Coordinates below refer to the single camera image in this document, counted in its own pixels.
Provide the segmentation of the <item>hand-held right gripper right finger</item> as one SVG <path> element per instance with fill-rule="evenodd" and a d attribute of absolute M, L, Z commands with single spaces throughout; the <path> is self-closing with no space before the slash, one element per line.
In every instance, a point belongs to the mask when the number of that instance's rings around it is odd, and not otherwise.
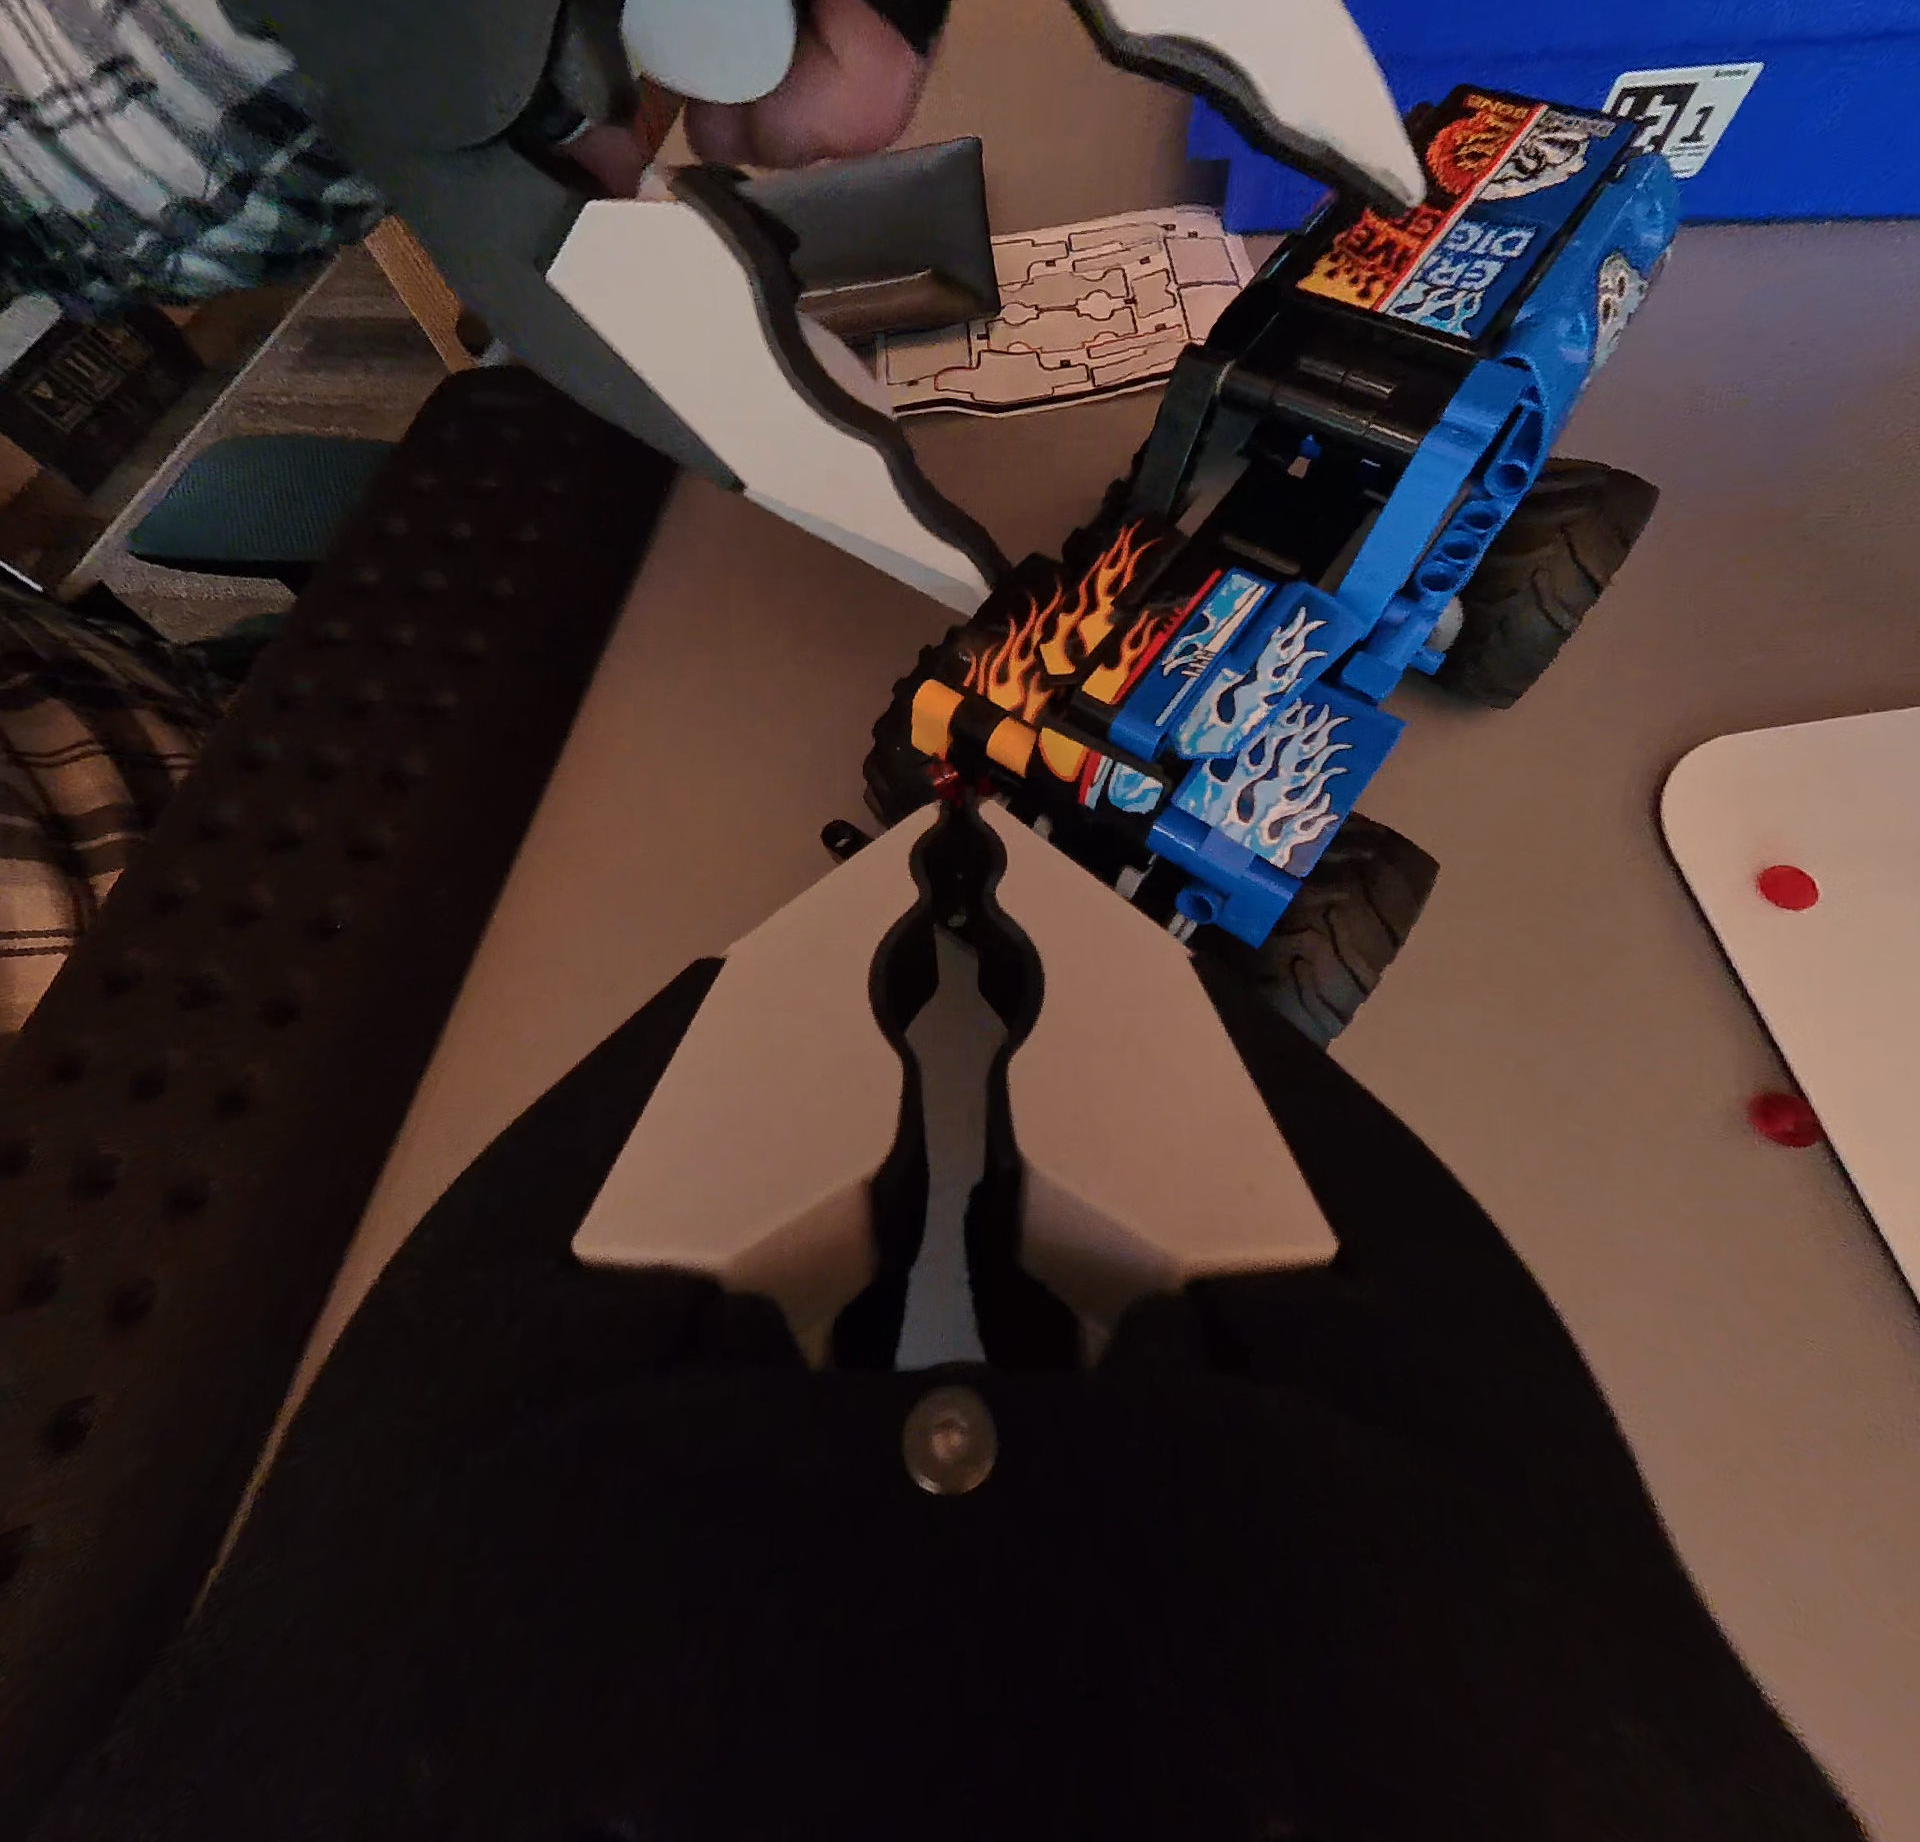
<path fill-rule="evenodd" d="M 1079 1367 L 1139 1302 L 1313 1273 L 1337 1237 L 1187 949 L 998 803 L 959 932 L 1002 1028 L 963 1246 L 988 1362 Z"/>

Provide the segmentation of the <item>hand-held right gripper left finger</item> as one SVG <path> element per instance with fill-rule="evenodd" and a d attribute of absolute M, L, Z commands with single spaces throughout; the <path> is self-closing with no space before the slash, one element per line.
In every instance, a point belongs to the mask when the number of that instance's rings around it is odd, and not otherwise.
<path fill-rule="evenodd" d="M 926 1226 L 920 1064 L 939 989 L 920 847 L 938 806 L 851 854 L 717 962 L 572 1255 L 773 1302 L 814 1367 L 899 1327 Z"/>

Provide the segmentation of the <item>brick-built monster truck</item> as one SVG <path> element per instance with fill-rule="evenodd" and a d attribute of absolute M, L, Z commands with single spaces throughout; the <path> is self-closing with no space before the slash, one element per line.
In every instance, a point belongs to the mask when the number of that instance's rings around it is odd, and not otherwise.
<path fill-rule="evenodd" d="M 1359 799 L 1430 679 L 1507 710 L 1660 492 L 1553 448 L 1667 263 L 1678 184 L 1622 116 L 1459 84 L 1426 196 L 1331 193 L 1173 365 L 1130 473 L 896 683 L 884 827 L 930 761 L 1330 1044 L 1436 859 Z"/>

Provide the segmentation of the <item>person's left forearm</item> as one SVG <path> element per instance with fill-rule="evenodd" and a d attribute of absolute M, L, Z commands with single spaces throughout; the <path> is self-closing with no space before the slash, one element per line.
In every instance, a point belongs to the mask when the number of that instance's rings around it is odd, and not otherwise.
<path fill-rule="evenodd" d="M 290 285 L 386 218 L 218 0 L 2 0 L 2 294 L 98 320 Z"/>

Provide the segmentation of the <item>grey desk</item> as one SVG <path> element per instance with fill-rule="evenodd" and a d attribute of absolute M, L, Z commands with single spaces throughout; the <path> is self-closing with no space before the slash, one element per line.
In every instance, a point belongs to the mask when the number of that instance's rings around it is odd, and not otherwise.
<path fill-rule="evenodd" d="M 1915 1306 L 1658 824 L 1722 734 L 1915 705 L 1915 222 L 1687 227 L 1573 414 L 1660 487 L 1511 710 L 1404 687 L 1371 815 L 1440 864 L 1335 1062 L 1497 1221 L 1742 1658 L 1915 1839 Z M 686 962 L 827 867 L 947 612 L 700 478 L 663 513 L 293 1374 L 422 1214 Z"/>

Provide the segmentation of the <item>person's left hand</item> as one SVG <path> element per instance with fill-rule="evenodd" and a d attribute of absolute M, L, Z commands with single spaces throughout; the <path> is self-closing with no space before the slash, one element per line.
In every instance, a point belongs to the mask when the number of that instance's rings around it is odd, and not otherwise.
<path fill-rule="evenodd" d="M 552 145 L 559 166 L 609 198 L 633 198 L 671 127 L 708 166 L 785 172 L 892 147 L 924 97 L 951 0 L 808 0 L 777 86 L 745 105 L 675 99 L 646 84 L 622 125 L 580 125 Z"/>

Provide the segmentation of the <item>blue storage bin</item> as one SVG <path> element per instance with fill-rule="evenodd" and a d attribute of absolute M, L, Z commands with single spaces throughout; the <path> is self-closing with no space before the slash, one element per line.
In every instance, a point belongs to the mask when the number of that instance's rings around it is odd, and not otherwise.
<path fill-rule="evenodd" d="M 1918 0 L 1343 0 L 1404 109 L 1458 84 L 1642 123 L 1685 225 L 1918 213 Z"/>

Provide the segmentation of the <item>sticker sheet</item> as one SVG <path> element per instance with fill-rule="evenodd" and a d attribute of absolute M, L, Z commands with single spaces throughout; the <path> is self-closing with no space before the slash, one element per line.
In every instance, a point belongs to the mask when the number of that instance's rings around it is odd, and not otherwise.
<path fill-rule="evenodd" d="M 879 337 L 870 362 L 899 420 L 1002 418 L 1157 390 L 1261 263 L 1187 204 L 992 238 L 992 317 Z"/>

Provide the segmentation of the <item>dark teal stool seat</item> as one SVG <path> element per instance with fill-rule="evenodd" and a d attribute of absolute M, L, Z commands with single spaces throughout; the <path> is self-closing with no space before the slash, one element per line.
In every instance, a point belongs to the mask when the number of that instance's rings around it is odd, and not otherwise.
<path fill-rule="evenodd" d="M 394 451 L 312 434 L 218 440 L 182 468 L 126 548 L 147 567 L 302 592 Z"/>

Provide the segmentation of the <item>dark perforated chair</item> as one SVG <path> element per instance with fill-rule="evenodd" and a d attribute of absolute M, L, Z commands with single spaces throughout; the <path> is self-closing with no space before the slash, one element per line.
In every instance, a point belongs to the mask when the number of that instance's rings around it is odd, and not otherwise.
<path fill-rule="evenodd" d="M 678 468 L 422 408 L 4 1066 L 4 1799 L 213 1567 Z"/>

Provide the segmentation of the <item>person's plaid shirt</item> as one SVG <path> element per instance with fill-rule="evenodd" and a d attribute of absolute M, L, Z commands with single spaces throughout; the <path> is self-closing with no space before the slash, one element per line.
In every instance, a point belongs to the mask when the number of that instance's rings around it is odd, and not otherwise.
<path fill-rule="evenodd" d="M 204 654 L 2 592 L 2 1048 L 28 1027 L 226 715 Z"/>

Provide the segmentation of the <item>white book stand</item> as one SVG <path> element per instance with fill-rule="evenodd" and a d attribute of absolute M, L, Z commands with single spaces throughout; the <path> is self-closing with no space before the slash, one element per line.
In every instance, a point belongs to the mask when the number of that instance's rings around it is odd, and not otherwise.
<path fill-rule="evenodd" d="M 1724 734 L 1655 805 L 1667 859 L 1787 1080 L 1918 1292 L 1918 710 Z M 1783 913 L 1768 867 L 1816 876 Z"/>

